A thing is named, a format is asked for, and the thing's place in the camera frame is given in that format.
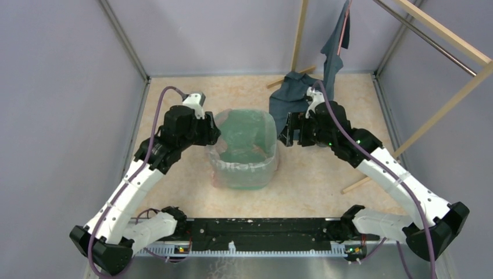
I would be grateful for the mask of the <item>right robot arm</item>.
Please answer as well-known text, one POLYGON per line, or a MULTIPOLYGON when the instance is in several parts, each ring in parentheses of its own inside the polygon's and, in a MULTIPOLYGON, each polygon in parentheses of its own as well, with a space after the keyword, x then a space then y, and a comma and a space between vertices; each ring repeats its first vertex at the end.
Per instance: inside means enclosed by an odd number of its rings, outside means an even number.
POLYGON ((285 146, 320 145, 375 181, 405 214, 390 214, 353 205, 341 217, 335 239, 362 234, 404 242, 426 261, 438 259, 461 232, 470 213, 462 202, 450 203, 425 187, 370 131, 354 128, 343 106, 318 103, 304 112, 289 112, 279 140, 285 146))

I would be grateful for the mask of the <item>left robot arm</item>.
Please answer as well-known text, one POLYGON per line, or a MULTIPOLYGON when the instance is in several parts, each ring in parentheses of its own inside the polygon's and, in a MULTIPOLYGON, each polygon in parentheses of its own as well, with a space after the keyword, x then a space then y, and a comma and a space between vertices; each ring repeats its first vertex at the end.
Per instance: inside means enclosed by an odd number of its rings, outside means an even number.
POLYGON ((186 215, 168 206, 154 217, 129 227, 148 192, 181 159, 187 148, 214 145, 220 135, 212 112, 187 105, 172 106, 163 125, 140 145, 128 172, 98 213, 69 234, 93 272, 101 278, 122 275, 137 252, 164 238, 180 240, 186 234, 186 215))

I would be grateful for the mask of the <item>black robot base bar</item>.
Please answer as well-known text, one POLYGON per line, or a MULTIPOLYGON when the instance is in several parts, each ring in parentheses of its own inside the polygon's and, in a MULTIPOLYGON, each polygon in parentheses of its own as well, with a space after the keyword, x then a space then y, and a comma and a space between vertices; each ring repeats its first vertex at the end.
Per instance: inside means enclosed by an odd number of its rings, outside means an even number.
POLYGON ((191 244, 194 252, 226 251, 231 242, 240 252, 303 252, 362 239, 358 232, 343 231, 334 218, 196 218, 163 241, 191 244))

